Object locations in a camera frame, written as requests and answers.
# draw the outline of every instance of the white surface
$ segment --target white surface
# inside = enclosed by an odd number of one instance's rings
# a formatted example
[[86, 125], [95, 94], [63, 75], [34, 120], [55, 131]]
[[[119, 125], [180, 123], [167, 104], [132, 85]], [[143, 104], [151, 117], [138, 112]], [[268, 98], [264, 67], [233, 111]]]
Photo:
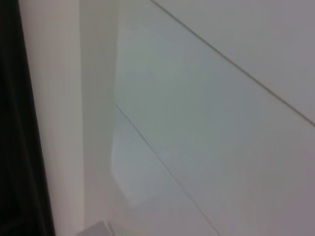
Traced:
[[218, 236], [118, 110], [115, 120], [112, 173], [148, 235]]
[[156, 2], [315, 121], [315, 1]]
[[77, 234], [77, 236], [113, 236], [104, 222], [99, 222]]
[[19, 1], [56, 234], [84, 227], [79, 2]]
[[117, 0], [80, 1], [84, 224], [111, 221], [143, 236], [142, 225], [110, 172], [117, 24]]
[[314, 128], [153, 3], [119, 29], [115, 99], [220, 234], [313, 235]]

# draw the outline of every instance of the white ceiling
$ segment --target white ceiling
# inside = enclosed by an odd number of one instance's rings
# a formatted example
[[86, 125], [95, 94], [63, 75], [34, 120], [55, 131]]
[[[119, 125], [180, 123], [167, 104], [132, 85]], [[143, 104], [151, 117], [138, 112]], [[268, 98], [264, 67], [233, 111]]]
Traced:
[[315, 1], [155, 1], [315, 121]]
[[314, 127], [149, 0], [122, 1], [115, 99], [222, 236], [313, 235]]

